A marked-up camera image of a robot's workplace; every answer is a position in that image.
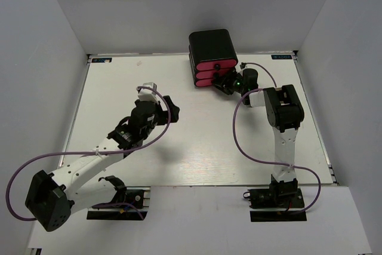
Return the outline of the pink drawer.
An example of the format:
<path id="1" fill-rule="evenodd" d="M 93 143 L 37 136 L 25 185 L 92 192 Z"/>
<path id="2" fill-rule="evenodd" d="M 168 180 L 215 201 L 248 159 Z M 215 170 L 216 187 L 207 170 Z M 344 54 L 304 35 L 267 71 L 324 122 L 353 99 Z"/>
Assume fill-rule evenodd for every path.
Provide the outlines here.
<path id="1" fill-rule="evenodd" d="M 203 88 L 203 87 L 210 87 L 215 84 L 215 79 L 214 78 L 207 78 L 207 79 L 197 79 L 194 82 L 194 85 L 198 88 Z"/>
<path id="2" fill-rule="evenodd" d="M 221 69 L 221 70 L 203 70 L 195 73 L 195 78 L 197 80 L 202 79 L 214 79 L 216 76 L 222 76 L 228 73 L 230 69 Z"/>
<path id="3" fill-rule="evenodd" d="M 195 64 L 197 71 L 230 69 L 237 65 L 235 59 L 211 60 Z"/>

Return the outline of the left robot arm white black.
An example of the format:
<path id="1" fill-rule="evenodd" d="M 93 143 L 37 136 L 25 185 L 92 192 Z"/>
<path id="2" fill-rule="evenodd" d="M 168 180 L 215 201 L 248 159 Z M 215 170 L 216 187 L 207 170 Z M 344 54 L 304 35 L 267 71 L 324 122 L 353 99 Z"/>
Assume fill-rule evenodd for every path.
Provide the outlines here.
<path id="1" fill-rule="evenodd" d="M 78 159 L 67 167 L 51 173 L 41 170 L 33 176 L 26 197 L 27 209 L 47 232 L 52 232 L 79 210 L 121 206 L 126 200 L 122 188 L 110 187 L 105 196 L 109 203 L 101 203 L 100 190 L 87 193 L 84 185 L 107 167 L 145 148 L 143 142 L 153 129 L 177 122 L 179 112 L 170 96 L 139 96 L 130 116 L 123 118 L 94 150 L 77 152 Z"/>

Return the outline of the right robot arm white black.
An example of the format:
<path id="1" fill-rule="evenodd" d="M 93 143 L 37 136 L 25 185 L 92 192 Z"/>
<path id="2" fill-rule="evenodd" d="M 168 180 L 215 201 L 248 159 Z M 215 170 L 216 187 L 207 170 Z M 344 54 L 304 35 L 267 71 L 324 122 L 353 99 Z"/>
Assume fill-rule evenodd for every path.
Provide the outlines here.
<path id="1" fill-rule="evenodd" d="M 215 74 L 212 86 L 224 94 L 241 95 L 240 102 L 246 107 L 264 107 L 267 120 L 275 139 L 274 169 L 269 192 L 270 201 L 284 206 L 291 199 L 289 188 L 296 189 L 298 181 L 295 173 L 295 140 L 304 120 L 304 109 L 293 85 L 260 88 L 258 72 L 245 68 L 237 72 L 235 68 L 224 75 Z"/>

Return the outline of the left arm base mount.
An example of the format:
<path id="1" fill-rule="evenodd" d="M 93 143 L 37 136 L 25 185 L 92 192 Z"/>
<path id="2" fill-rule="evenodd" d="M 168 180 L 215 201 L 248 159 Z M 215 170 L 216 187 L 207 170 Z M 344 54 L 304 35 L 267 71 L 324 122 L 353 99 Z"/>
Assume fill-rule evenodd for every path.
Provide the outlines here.
<path id="1" fill-rule="evenodd" d="M 143 221 L 149 211 L 150 188 L 127 188 L 117 192 L 111 202 L 87 211 L 87 220 Z"/>

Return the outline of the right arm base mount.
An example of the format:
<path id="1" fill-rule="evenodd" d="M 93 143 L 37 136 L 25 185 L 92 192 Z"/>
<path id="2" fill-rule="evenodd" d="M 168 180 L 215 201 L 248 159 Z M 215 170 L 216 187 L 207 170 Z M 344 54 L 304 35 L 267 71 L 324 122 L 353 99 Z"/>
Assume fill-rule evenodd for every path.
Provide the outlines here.
<path id="1" fill-rule="evenodd" d="M 289 198 L 276 202 L 269 189 L 248 189 L 243 198 L 249 201 L 251 222 L 306 222 L 306 212 L 299 212 L 305 207 L 302 191 Z"/>

